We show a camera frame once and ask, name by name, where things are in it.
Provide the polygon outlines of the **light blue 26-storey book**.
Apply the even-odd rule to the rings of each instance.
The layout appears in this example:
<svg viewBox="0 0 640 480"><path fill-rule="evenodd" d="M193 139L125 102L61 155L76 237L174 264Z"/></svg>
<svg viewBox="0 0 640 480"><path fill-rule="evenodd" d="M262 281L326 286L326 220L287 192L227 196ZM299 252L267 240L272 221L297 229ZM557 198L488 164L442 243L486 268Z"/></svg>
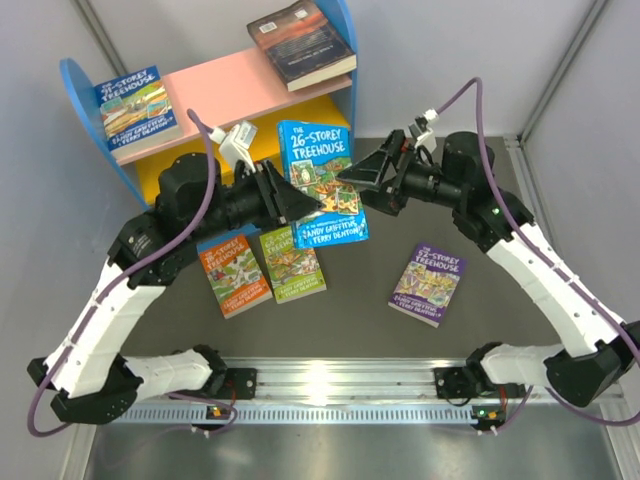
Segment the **light blue 26-storey book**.
<svg viewBox="0 0 640 480"><path fill-rule="evenodd" d="M356 189L338 174L352 165L345 126L283 120L278 123L285 179L321 207L292 225L294 245L321 248L369 239L366 214Z"/></svg>

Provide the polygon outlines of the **dark two cities book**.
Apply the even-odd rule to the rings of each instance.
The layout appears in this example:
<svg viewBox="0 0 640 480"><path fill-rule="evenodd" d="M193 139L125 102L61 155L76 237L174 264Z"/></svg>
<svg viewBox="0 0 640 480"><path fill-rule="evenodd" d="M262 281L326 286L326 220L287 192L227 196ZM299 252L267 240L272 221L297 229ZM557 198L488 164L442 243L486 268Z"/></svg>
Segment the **dark two cities book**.
<svg viewBox="0 0 640 480"><path fill-rule="evenodd" d="M290 92L357 67L356 53L313 1L296 1L249 23L247 31Z"/></svg>

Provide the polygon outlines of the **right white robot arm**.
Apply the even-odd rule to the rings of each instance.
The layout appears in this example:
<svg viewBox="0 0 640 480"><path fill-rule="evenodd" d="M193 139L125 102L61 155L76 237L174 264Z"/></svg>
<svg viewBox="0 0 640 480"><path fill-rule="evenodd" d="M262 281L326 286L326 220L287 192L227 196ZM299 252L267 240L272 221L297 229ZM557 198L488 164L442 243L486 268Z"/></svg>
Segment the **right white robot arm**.
<svg viewBox="0 0 640 480"><path fill-rule="evenodd" d="M387 215L398 215L410 199L450 208L458 231L515 280L556 331L557 345L492 342L476 349L464 367L473 393L537 386L584 408L638 360L639 324L596 300L519 198L497 186L492 166L492 152L473 132L447 136L435 163L431 148L394 130L338 177L360 190L365 205Z"/></svg>

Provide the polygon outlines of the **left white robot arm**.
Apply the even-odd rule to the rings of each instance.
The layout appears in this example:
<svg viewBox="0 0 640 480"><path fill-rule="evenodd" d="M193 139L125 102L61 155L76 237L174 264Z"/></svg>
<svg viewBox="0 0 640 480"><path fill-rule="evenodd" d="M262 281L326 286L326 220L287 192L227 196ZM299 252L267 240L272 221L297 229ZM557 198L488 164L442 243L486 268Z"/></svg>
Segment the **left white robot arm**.
<svg viewBox="0 0 640 480"><path fill-rule="evenodd" d="M209 154L178 157L159 176L154 205L127 221L110 247L99 282L65 340L27 371L65 425L104 425L135 403L189 392L214 397L227 365L196 345L171 355L126 357L121 348L145 311L199 258L199 243L245 226L273 230L319 210L264 160L238 166L230 185Z"/></svg>

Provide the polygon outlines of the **orange 78-storey treehouse book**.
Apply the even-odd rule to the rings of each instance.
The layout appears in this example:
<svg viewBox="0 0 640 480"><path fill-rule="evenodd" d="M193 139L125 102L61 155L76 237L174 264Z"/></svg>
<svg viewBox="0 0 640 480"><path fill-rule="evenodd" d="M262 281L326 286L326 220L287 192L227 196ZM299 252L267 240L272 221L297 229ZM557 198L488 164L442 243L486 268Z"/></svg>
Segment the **orange 78-storey treehouse book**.
<svg viewBox="0 0 640 480"><path fill-rule="evenodd" d="M245 235L205 242L197 252L225 319L273 298Z"/></svg>

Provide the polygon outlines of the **purple 52-storey treehouse book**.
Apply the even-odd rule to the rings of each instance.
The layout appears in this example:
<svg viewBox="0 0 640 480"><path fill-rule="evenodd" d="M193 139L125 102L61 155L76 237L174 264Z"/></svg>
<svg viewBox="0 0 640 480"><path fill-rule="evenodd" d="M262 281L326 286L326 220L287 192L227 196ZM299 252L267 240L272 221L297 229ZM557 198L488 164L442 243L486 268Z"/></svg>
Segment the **purple 52-storey treehouse book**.
<svg viewBox="0 0 640 480"><path fill-rule="evenodd" d="M387 304L437 328L466 267L466 259L426 243L419 243Z"/></svg>

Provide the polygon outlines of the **lime 65-storey treehouse book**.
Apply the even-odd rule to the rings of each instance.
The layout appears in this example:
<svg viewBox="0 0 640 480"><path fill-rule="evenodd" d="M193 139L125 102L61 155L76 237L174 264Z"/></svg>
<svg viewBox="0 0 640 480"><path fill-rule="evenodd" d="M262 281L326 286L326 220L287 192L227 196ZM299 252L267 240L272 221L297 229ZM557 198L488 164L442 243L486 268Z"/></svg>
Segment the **lime 65-storey treehouse book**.
<svg viewBox="0 0 640 480"><path fill-rule="evenodd" d="M263 233L259 241L277 304L327 289L315 250L297 248L290 226Z"/></svg>

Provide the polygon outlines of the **dark blue 91-storey book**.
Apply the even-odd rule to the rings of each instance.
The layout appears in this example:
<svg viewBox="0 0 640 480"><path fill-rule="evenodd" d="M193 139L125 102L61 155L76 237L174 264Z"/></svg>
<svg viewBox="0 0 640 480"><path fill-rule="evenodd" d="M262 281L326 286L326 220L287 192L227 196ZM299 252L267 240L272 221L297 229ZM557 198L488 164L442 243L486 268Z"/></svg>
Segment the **dark blue 91-storey book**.
<svg viewBox="0 0 640 480"><path fill-rule="evenodd" d="M183 134L155 65L96 84L94 92L108 150L118 161Z"/></svg>

